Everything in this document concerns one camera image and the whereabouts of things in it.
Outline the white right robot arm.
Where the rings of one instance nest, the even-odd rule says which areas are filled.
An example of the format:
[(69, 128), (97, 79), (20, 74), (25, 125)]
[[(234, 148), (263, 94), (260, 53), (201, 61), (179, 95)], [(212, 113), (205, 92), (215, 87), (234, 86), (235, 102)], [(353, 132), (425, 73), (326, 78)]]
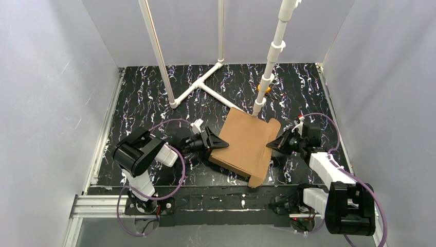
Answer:
[(300, 123), (269, 142), (267, 147), (281, 154), (297, 153), (315, 171), (325, 189), (302, 187), (301, 203), (324, 219), (331, 234), (372, 236), (375, 233), (375, 205), (372, 187), (354, 181), (321, 147), (318, 125)]

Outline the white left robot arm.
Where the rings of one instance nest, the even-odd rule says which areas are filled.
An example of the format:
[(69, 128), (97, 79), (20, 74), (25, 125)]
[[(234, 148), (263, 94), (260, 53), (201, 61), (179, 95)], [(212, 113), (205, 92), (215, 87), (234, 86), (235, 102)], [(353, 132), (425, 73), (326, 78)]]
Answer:
[(133, 195), (146, 202), (156, 193), (148, 173), (153, 162), (173, 167), (176, 161), (183, 159), (178, 153), (210, 154), (213, 150), (228, 147), (229, 144), (214, 134), (209, 127), (195, 128), (190, 134), (175, 136), (172, 147), (162, 138), (140, 127), (116, 145), (112, 158), (126, 175)]

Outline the brown cardboard box sheet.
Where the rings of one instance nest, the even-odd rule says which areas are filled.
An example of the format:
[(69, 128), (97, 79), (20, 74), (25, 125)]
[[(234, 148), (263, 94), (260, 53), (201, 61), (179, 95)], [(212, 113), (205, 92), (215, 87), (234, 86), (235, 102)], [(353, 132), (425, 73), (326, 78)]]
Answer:
[(276, 139), (280, 129), (280, 122), (274, 118), (265, 122), (231, 108), (219, 133), (229, 146), (213, 150), (209, 161), (248, 178), (248, 187), (259, 187), (266, 178), (273, 151), (266, 145)]

